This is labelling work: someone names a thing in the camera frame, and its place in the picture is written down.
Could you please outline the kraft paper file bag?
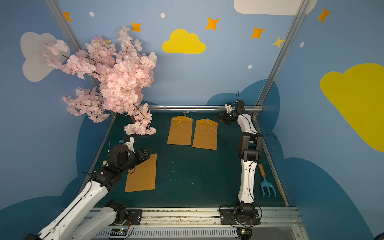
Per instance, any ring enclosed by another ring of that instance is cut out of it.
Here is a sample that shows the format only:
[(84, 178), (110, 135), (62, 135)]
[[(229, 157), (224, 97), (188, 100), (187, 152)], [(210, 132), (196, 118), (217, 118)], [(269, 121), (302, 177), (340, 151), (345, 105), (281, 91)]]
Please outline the kraft paper file bag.
[(167, 144), (190, 146), (192, 144), (192, 128), (192, 118), (186, 116), (173, 117)]
[(132, 174), (128, 174), (125, 193), (154, 190), (156, 188), (157, 154), (136, 166)]
[(193, 148), (217, 150), (218, 123), (209, 119), (197, 120)]

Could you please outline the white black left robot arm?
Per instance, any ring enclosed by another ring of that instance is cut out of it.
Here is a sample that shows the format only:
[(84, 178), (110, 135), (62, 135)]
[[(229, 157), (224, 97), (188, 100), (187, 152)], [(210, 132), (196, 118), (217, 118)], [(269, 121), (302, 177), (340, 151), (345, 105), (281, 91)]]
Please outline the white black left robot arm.
[(122, 176), (147, 161), (152, 148), (133, 151), (125, 144), (118, 144), (109, 152), (109, 161), (90, 175), (79, 195), (38, 234), (28, 234), (26, 240), (91, 240), (97, 233), (112, 224), (124, 225), (128, 220), (126, 206), (109, 201), (98, 214), (82, 224), (90, 210), (102, 199)]

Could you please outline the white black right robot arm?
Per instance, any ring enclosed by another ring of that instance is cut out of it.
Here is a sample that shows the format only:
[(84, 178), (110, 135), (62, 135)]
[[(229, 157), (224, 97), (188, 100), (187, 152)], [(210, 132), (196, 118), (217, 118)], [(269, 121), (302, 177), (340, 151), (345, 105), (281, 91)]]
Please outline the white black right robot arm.
[(241, 163), (241, 183), (238, 200), (234, 208), (234, 220), (240, 225), (258, 225), (261, 216), (255, 201), (254, 182), (264, 136), (256, 130), (252, 116), (246, 111), (244, 101), (236, 100), (233, 104), (225, 104), (225, 110), (220, 112), (219, 120), (225, 124), (236, 122), (242, 132), (238, 148)]

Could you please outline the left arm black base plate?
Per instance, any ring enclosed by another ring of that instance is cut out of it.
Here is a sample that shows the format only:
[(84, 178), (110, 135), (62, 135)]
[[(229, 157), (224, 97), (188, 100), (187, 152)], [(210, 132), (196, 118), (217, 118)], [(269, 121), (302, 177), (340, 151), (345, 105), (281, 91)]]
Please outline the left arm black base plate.
[(123, 214), (123, 219), (120, 225), (139, 226), (141, 224), (142, 215), (143, 215), (143, 210), (141, 209), (126, 209), (125, 213)]

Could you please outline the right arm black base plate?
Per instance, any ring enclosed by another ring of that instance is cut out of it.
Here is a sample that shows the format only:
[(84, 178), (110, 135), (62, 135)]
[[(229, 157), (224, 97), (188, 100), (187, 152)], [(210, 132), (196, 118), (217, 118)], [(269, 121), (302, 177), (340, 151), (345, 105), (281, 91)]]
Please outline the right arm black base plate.
[(249, 213), (231, 208), (219, 208), (222, 225), (241, 225), (251, 227), (261, 223), (261, 217), (257, 209), (253, 208)]

